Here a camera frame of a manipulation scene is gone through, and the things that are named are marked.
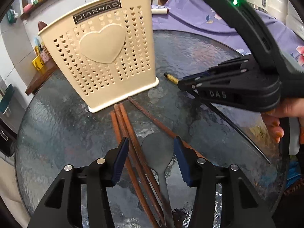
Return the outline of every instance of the reflective surface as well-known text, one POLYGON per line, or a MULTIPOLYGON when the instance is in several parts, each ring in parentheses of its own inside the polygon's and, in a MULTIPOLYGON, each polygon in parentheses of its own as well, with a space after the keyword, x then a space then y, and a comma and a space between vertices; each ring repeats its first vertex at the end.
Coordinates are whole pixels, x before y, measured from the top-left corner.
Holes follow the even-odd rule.
MULTIPOLYGON (((271 165, 214 112, 163 77, 164 72, 178 78, 202 72, 237 57, 238 53, 212 39, 184 32, 154 31, 154 41, 160 83, 133 98, 215 165, 237 164, 271 208, 283 182, 284 167, 260 114, 217 105, 258 144, 271 165)), ((140 143, 148 134, 162 132, 129 101, 124 101, 124 105, 140 143)), ((117 147, 111 110, 113 107, 90 113, 60 71, 44 83, 23 118, 16 152, 18 184, 30 214, 66 164, 86 166, 117 147)), ((178 221, 176 226, 187 227, 196 189, 188 188, 183 182, 175 156, 166 170, 166 180, 178 221)), ((116 227, 152 227, 126 169, 120 182, 108 188, 108 198, 116 227)), ((214 227, 219 227, 220 186, 217 186, 216 199, 214 227)), ((85 186, 82 211, 84 227, 88 227, 85 186)))

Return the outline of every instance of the human hand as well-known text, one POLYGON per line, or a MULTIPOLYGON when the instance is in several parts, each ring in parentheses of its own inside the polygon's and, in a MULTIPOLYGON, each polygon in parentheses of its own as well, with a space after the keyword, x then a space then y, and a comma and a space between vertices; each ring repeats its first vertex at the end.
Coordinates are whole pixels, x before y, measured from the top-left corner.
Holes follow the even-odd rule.
MULTIPOLYGON (((279 118, 298 117, 301 127, 304 128, 304 98, 287 98, 277 108, 261 114, 271 137, 276 143, 284 136, 284 130, 280 127, 279 118)), ((301 129, 300 140, 304 139, 304 129, 301 129)))

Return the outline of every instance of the jianhao logo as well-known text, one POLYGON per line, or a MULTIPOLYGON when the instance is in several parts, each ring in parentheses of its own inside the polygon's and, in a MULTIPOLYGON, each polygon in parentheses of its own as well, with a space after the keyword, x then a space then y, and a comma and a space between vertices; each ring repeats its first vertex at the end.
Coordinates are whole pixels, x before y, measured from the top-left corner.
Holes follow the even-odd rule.
POLYGON ((117 9, 121 7, 120 0, 113 0, 106 3, 99 4, 95 7, 83 10, 82 12, 73 16, 75 24, 80 23, 83 20, 89 19, 100 13, 105 13, 107 11, 117 9))

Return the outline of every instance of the spoon handle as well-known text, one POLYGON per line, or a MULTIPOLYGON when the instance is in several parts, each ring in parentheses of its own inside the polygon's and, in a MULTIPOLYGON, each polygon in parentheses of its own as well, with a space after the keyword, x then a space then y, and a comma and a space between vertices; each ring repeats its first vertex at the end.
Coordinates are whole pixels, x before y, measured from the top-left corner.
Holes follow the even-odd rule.
POLYGON ((173 215, 172 215, 167 182, 164 172, 158 174, 158 183, 162 195, 161 202, 163 206, 166 228, 174 228, 173 215))

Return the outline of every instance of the metal drawer handle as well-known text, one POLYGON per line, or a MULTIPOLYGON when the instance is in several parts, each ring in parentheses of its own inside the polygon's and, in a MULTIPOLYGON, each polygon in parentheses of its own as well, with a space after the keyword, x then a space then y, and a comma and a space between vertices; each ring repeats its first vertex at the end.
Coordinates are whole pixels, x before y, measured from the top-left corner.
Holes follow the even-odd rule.
POLYGON ((4 134, 4 132, 0 129, 0 135, 2 136, 2 138, 6 141, 9 140, 9 138, 4 134))

